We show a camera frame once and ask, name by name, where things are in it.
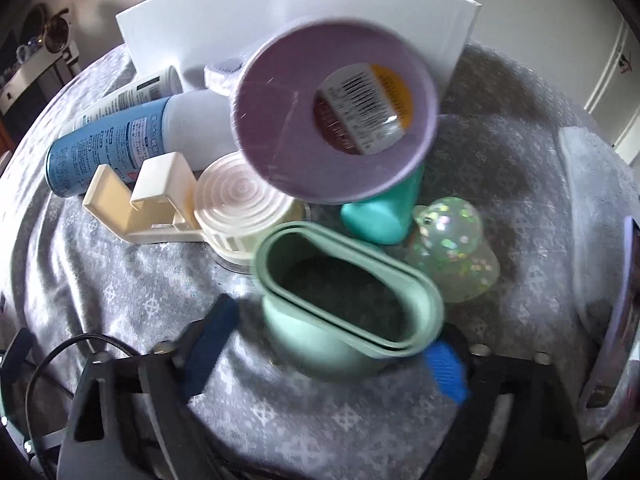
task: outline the black cable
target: black cable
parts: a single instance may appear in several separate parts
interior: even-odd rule
[[[0,356],[4,356],[5,353],[6,353],[6,350],[0,350]],[[30,368],[31,370],[35,370],[36,366],[37,366],[36,363],[32,363],[31,361],[29,361],[27,359],[25,359],[22,362],[22,364],[25,365],[27,368]],[[74,394],[71,392],[71,390],[69,390],[66,386],[61,384],[57,379],[53,378],[51,375],[49,375],[46,372],[44,372],[42,374],[42,378],[45,381],[47,381],[47,383],[51,384],[51,386],[57,388],[61,393],[63,393],[69,399],[73,399],[74,398]]]
[[[66,350],[70,346],[75,345],[76,343],[79,343],[81,341],[87,341],[89,339],[104,341],[105,343],[108,343],[116,347],[118,350],[125,353],[129,357],[138,355],[138,352],[136,352],[133,348],[131,348],[127,344],[124,344],[121,341],[118,341],[113,337],[110,337],[104,334],[98,334],[98,333],[87,333],[87,334],[80,334],[80,335],[74,336],[70,339],[67,339],[65,342],[60,343],[51,352],[49,352],[49,354],[42,360],[42,362],[38,366],[36,366],[36,369],[34,370],[33,375],[31,376],[31,379],[29,379],[29,383],[27,384],[27,392],[24,396],[24,418],[27,423],[27,433],[29,435],[29,440],[31,440],[33,453],[36,459],[38,460],[38,462],[40,463],[42,472],[44,473],[44,476],[46,476],[47,480],[56,480],[56,478],[53,471],[51,470],[51,466],[49,465],[49,462],[47,462],[47,460],[40,453],[39,442],[37,440],[34,440],[33,438],[30,406],[31,406],[31,399],[33,397],[34,385],[38,380],[38,378],[42,375],[44,368],[46,368],[47,365],[49,365],[49,363],[53,361],[53,359],[58,354],[60,354],[62,351]]]

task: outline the white bottle cap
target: white bottle cap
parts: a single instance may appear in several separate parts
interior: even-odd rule
[[[276,225],[302,219],[305,208],[267,184],[240,152],[234,152],[202,172],[194,214],[219,256],[248,266],[262,239]]]

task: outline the white wall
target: white wall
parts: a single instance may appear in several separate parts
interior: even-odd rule
[[[84,65],[122,42],[114,16],[142,0],[33,0],[73,6]],[[612,53],[622,17],[610,0],[477,0],[473,38],[530,66],[585,105]],[[197,12],[232,12],[219,9]]]

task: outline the blue bottle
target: blue bottle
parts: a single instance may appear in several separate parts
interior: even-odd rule
[[[412,212],[420,194],[424,164],[408,178],[382,194],[345,204],[340,218],[361,240],[381,245],[400,243],[412,226]]]

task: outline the orange sticker section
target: orange sticker section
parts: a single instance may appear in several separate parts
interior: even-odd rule
[[[414,102],[411,99],[411,92],[398,74],[392,70],[376,64],[372,64],[370,67],[382,88],[385,89],[386,97],[396,111],[402,129],[407,130],[414,120]]]

